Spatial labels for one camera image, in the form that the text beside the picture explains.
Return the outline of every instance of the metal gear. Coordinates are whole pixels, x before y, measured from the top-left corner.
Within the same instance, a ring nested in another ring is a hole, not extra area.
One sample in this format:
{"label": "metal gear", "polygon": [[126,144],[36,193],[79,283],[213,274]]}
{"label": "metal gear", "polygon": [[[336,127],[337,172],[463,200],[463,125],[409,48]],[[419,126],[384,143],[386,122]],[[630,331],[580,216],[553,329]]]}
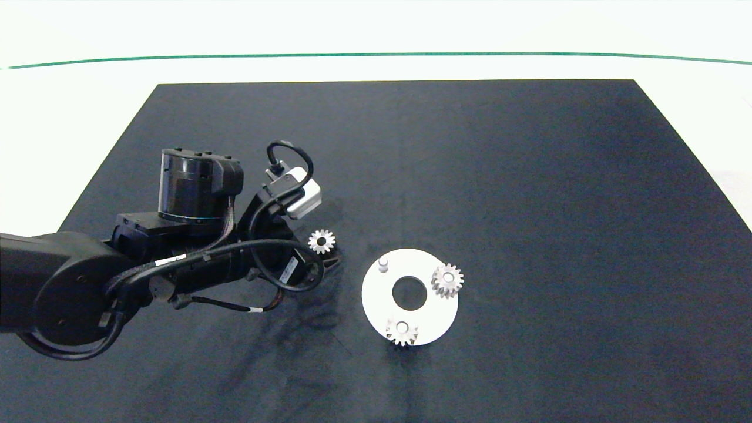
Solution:
{"label": "metal gear", "polygon": [[431,278],[431,287],[434,291],[444,298],[454,297],[462,289],[462,273],[457,266],[452,264],[442,264],[436,268]]}
{"label": "metal gear", "polygon": [[387,339],[394,345],[414,345],[417,337],[418,328],[411,327],[406,321],[387,323]]}
{"label": "metal gear", "polygon": [[336,243],[334,234],[330,230],[317,230],[308,238],[308,246],[311,247],[311,250],[316,251],[317,254],[330,252]]}

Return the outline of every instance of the central hole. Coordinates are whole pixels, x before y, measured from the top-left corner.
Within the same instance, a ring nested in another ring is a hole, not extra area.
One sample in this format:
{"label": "central hole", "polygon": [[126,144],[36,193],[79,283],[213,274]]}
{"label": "central hole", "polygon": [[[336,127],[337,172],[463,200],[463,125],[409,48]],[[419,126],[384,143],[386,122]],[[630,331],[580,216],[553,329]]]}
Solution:
{"label": "central hole", "polygon": [[426,287],[418,279],[412,276],[405,276],[395,282],[392,288],[392,297],[398,306],[405,310],[418,310],[426,302]]}

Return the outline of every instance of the screw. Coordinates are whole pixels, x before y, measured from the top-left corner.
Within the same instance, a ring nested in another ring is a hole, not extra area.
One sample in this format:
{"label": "screw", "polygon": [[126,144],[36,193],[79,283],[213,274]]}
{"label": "screw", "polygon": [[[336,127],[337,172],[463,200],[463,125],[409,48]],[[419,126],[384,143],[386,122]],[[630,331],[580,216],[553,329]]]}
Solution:
{"label": "screw", "polygon": [[389,270],[387,268],[387,264],[389,264],[389,259],[387,259],[384,256],[379,257],[379,259],[378,259],[378,271],[382,272],[382,273],[386,273],[387,270]]}

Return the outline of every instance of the white circular plate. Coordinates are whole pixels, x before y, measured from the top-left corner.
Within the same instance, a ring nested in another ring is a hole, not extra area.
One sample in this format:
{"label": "white circular plate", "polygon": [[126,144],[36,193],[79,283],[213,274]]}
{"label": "white circular plate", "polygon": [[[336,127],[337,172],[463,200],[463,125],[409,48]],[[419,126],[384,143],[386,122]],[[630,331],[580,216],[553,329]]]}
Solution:
{"label": "white circular plate", "polygon": [[[386,272],[379,271],[379,259],[388,260]],[[404,321],[411,330],[417,328],[413,345],[425,345],[444,335],[457,315],[459,294],[443,298],[431,289],[433,272],[443,263],[413,248],[390,251],[379,259],[368,268],[363,279],[363,310],[371,326],[387,338],[387,326]],[[394,301],[394,284],[405,276],[416,278],[426,287],[426,302],[417,310],[405,310]]]}

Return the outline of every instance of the white background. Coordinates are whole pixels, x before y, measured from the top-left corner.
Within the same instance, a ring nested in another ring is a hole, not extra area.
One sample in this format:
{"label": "white background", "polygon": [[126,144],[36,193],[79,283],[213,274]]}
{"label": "white background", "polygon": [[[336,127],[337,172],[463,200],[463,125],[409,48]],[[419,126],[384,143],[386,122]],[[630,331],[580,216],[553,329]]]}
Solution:
{"label": "white background", "polygon": [[170,59],[8,69],[124,56],[424,51],[752,62],[752,3],[0,2],[0,232],[55,232],[157,84],[516,78],[636,80],[752,227],[752,65],[463,56]]}

